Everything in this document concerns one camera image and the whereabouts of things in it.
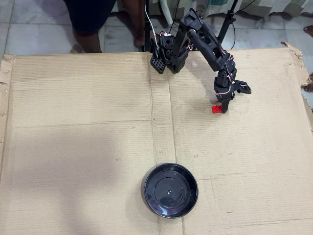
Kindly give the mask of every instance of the red block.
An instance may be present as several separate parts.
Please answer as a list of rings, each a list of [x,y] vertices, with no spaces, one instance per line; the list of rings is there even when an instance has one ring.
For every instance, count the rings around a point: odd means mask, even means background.
[[[221,113],[222,112],[222,106],[220,104],[214,104],[211,106],[212,113]]]

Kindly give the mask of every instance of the white cable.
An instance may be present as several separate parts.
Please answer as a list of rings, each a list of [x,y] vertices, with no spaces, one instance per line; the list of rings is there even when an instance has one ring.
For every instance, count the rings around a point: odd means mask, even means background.
[[[230,92],[230,89],[231,89],[231,80],[230,80],[230,76],[229,76],[229,75],[228,75],[227,77],[229,78],[229,89],[228,89],[228,91],[227,91],[227,92],[224,92],[224,93],[217,93],[217,92],[214,92],[214,94],[219,95],[219,94],[227,94],[228,92]]]
[[[146,12],[146,16],[147,16],[147,18],[148,18],[148,20],[149,20],[149,22],[150,22],[151,28],[152,28],[153,36],[154,36],[155,41],[156,41],[156,46],[157,46],[157,48],[159,48],[159,47],[158,47],[158,44],[157,44],[157,38],[156,38],[155,29],[153,28],[153,25],[152,25],[151,20],[150,20],[150,18],[149,18],[149,16],[148,16],[148,13],[147,13],[146,4],[145,4],[145,12]]]

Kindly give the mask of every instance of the robotic arm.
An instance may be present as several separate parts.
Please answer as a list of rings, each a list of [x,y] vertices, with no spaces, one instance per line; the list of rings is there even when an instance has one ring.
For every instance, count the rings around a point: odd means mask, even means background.
[[[235,80],[237,69],[233,56],[222,48],[210,26],[200,19],[194,9],[190,9],[181,19],[176,37],[160,35],[159,48],[154,45],[154,54],[150,60],[152,66],[159,73],[163,73],[165,66],[173,72],[179,72],[185,65],[190,43],[202,53],[212,70],[218,71],[214,79],[214,91],[222,105],[222,113],[227,112],[235,91],[251,94],[246,82]]]

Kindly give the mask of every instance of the person's leg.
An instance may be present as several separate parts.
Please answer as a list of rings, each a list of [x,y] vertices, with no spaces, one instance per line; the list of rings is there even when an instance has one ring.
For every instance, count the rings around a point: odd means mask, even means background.
[[[98,30],[109,17],[116,0],[65,0],[73,33],[86,53],[101,53]]]
[[[94,33],[80,33],[73,28],[73,34],[85,53],[101,53],[98,31]]]
[[[306,92],[313,92],[313,73],[310,75],[309,80],[311,81],[311,83],[303,86],[303,88]]]
[[[304,27],[303,29],[304,32],[306,32],[307,34],[309,34],[311,37],[313,37],[313,25]],[[310,75],[310,80],[313,81],[313,73]],[[304,86],[304,90],[307,92],[313,92],[313,83],[310,83],[308,85]]]
[[[313,25],[307,26],[303,29],[304,32],[313,37]]]
[[[141,47],[144,42],[143,19],[144,19],[144,0],[122,0],[123,7],[128,12],[135,28],[134,44]]]

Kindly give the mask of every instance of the black bowl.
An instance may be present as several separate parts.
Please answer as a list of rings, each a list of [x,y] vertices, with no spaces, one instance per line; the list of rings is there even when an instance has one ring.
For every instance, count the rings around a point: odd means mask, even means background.
[[[148,206],[165,218],[179,218],[191,211],[198,198],[196,179],[189,170],[175,163],[156,167],[144,184]]]

